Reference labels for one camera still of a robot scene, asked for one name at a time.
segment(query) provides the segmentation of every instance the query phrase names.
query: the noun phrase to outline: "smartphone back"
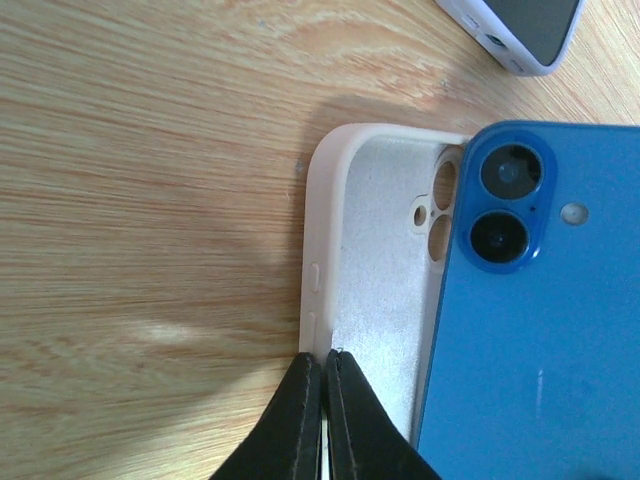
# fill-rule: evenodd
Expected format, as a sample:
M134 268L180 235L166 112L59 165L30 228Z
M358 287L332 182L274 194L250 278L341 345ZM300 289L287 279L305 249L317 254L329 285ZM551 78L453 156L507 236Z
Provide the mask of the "smartphone back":
M539 161L520 162L524 196L500 190L518 178L494 154L508 146ZM524 248L503 249L507 217ZM443 478L640 478L640 128L506 122L472 140L434 345L418 449Z

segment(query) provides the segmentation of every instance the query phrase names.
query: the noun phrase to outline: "camera cutout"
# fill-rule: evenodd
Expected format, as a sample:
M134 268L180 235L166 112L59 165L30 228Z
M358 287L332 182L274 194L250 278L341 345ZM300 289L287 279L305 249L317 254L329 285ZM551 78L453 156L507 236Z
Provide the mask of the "camera cutout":
M542 178L538 155L522 145L505 145L489 154L480 173L491 195L516 200L533 192Z
M440 215L429 231L429 256L434 262L439 262L446 256L450 233L451 217L447 214Z
M446 210L453 202L453 193L456 185L456 169L453 163L445 161L433 183L433 200L440 210Z

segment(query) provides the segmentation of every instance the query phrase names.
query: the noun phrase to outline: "wood grain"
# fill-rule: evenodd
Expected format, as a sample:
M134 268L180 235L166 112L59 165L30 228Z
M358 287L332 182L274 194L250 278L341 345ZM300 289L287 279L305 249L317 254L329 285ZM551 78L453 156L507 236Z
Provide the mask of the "wood grain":
M431 0L5 0L0 477L206 478L296 351L322 136L638 123L639 10L519 79Z

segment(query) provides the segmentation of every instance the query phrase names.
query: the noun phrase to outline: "camera lens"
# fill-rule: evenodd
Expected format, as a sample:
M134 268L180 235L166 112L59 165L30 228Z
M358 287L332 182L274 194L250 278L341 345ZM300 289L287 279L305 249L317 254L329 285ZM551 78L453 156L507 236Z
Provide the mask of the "camera lens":
M471 229L471 246L491 263L509 263L527 249L527 231L522 222L508 213L489 213Z
M482 165L482 183L504 200L522 198L535 190L541 177L538 156L521 145L506 145L489 154Z

